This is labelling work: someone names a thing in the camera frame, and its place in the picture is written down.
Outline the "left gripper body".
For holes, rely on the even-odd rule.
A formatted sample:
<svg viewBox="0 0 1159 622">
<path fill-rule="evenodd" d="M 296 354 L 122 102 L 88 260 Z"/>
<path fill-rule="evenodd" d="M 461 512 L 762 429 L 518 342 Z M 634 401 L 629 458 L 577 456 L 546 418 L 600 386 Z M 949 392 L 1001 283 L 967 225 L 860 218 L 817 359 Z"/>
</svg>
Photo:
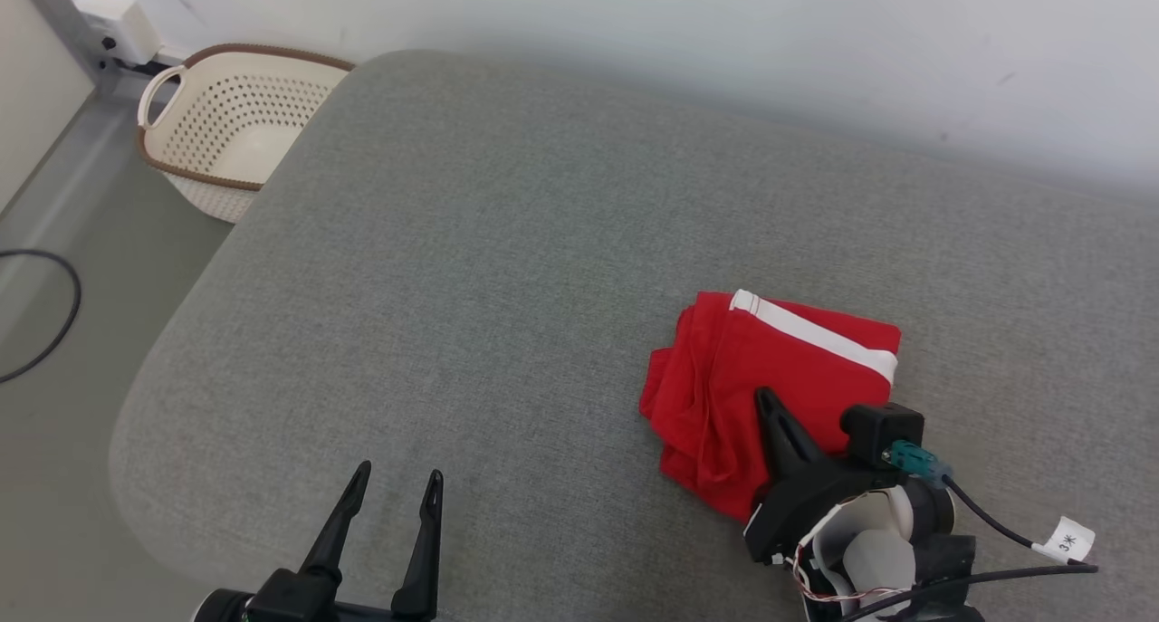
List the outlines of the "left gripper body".
<svg viewBox="0 0 1159 622">
<path fill-rule="evenodd" d="M 245 621 L 432 621 L 436 573 L 422 569 L 407 576 L 388 608 L 337 601 L 338 569 L 278 569 L 245 605 Z"/>
</svg>

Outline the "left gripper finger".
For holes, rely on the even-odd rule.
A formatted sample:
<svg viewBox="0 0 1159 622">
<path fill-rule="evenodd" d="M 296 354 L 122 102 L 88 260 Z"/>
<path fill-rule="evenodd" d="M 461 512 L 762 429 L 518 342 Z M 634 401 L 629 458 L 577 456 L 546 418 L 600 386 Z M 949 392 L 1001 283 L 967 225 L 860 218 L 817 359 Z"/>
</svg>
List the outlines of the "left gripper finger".
<svg viewBox="0 0 1159 622">
<path fill-rule="evenodd" d="M 302 561 L 299 575 L 327 579 L 335 588 L 342 584 L 340 559 L 342 559 L 350 524 L 356 515 L 359 515 L 371 470 L 371 461 L 360 461 L 357 466 L 344 486 L 343 493 L 331 507 L 330 515 L 328 515 L 316 540 L 311 546 L 306 559 Z"/>
<path fill-rule="evenodd" d="M 389 601 L 393 619 L 436 619 L 440 581 L 444 476 L 431 471 L 420 503 L 420 530 L 403 584 Z"/>
</svg>

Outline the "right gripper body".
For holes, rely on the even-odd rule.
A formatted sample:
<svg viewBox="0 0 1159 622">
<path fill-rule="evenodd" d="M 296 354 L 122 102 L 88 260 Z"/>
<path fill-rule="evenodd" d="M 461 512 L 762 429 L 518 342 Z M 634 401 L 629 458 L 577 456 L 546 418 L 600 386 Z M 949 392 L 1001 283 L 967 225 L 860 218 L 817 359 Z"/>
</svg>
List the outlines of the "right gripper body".
<svg viewBox="0 0 1159 622">
<path fill-rule="evenodd" d="M 750 515 L 744 530 L 751 559 L 770 564 L 790 555 L 800 540 L 841 502 L 890 489 L 906 478 L 896 469 L 870 468 L 852 458 L 825 458 L 779 478 Z"/>
</svg>

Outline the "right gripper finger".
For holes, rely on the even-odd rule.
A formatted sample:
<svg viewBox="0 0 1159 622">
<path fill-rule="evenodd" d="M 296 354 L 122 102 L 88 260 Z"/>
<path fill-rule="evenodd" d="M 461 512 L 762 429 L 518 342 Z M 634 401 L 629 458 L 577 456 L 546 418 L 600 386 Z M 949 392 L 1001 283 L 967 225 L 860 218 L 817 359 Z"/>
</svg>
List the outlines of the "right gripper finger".
<svg viewBox="0 0 1159 622">
<path fill-rule="evenodd" d="M 807 429 L 770 387 L 755 392 L 761 452 L 770 482 L 778 483 L 828 458 Z"/>
</svg>

